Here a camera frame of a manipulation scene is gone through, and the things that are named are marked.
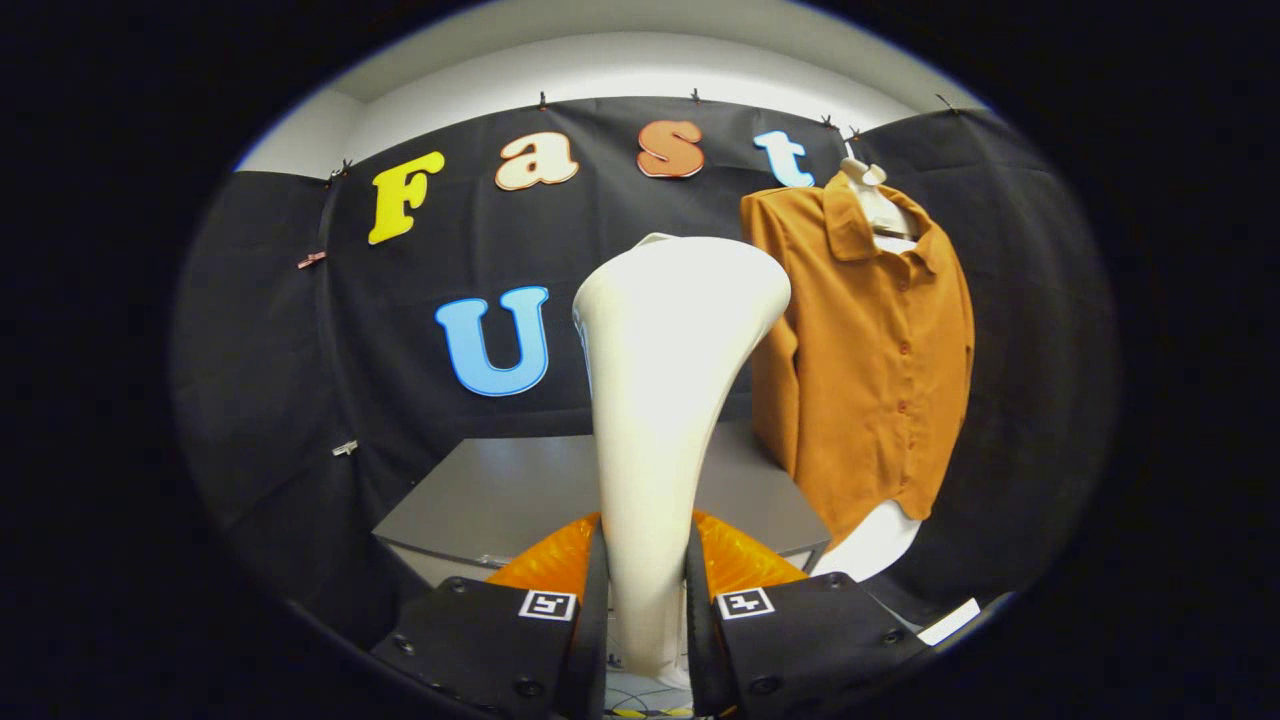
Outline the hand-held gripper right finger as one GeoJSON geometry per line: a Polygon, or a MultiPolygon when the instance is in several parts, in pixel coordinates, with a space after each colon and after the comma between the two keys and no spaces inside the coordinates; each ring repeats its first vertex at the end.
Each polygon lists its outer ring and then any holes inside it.
{"type": "Polygon", "coordinates": [[[931,647],[849,575],[809,577],[695,512],[685,561],[694,710],[717,719],[850,719],[931,647]]]}

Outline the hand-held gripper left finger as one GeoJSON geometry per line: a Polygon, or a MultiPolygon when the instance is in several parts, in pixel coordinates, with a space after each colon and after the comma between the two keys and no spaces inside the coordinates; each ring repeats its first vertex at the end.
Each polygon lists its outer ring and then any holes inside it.
{"type": "Polygon", "coordinates": [[[591,512],[490,580],[444,579],[410,602],[372,656],[431,719],[599,719],[609,568],[591,512]]]}

